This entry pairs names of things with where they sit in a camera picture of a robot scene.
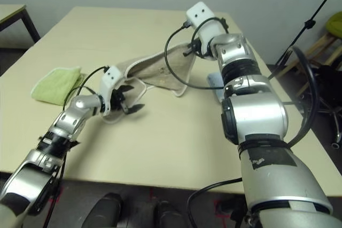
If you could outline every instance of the beige cloth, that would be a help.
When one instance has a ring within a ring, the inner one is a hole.
[[[184,57],[183,52],[186,50],[188,50],[188,44],[180,44],[170,48],[167,52],[167,59],[172,70],[181,79],[188,82],[196,56],[190,54]],[[164,52],[148,57],[130,59],[116,66],[124,75],[125,84],[134,87],[134,89],[124,93],[125,103],[129,108],[135,105],[148,89],[154,87],[166,88],[171,90],[175,96],[180,97],[187,88],[167,68]],[[123,111],[117,111],[103,117],[103,119],[106,123],[115,123],[123,116]]]

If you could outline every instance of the red tape mark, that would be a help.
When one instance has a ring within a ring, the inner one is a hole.
[[[152,201],[153,198],[154,198],[154,196],[153,196],[153,188],[150,187],[150,201]]]
[[[61,188],[60,188],[60,191],[59,191],[59,194],[58,194],[58,197],[57,197],[57,200],[56,200],[56,203],[59,201],[59,198],[60,198],[60,196],[62,195],[63,190],[64,190],[64,187],[61,187]]]
[[[222,215],[216,213],[216,206],[220,202],[220,200],[214,200],[214,213],[217,218],[230,218],[230,215]]]
[[[222,218],[222,226],[223,228],[227,228],[226,220],[224,218]]]

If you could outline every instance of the towel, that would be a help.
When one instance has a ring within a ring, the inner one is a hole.
[[[63,105],[69,91],[78,87],[83,80],[81,68],[56,68],[37,82],[31,97],[46,103]]]
[[[183,53],[189,50],[188,44],[179,44],[167,51],[172,70],[184,81],[188,82],[196,56]],[[147,57],[130,59],[116,65],[125,78],[125,84],[134,87],[125,92],[125,104],[131,108],[150,89],[159,87],[169,89],[175,96],[184,94],[187,86],[179,82],[169,71],[164,59],[164,52]],[[112,112],[103,119],[106,123],[118,122],[124,116],[123,111]]]

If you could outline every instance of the wooden chair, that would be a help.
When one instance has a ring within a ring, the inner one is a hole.
[[[342,54],[342,44],[340,44],[332,53],[332,55],[324,62],[320,63],[317,59],[336,41],[342,39],[342,12],[334,14],[325,25],[327,33],[325,33],[318,41],[316,41],[306,52],[305,56],[309,62],[317,67],[321,65],[331,65],[337,57]],[[298,71],[302,71],[299,60],[295,60],[287,65],[281,72],[276,75],[276,78],[282,77],[292,68],[297,67]],[[297,96],[301,95],[308,88],[306,83],[298,92]]]

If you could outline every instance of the green cloth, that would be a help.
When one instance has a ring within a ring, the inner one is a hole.
[[[342,38],[342,12],[338,12],[330,17],[325,27],[335,37]]]
[[[63,105],[70,90],[83,80],[81,68],[56,68],[43,77],[31,91],[31,97],[46,103]]]

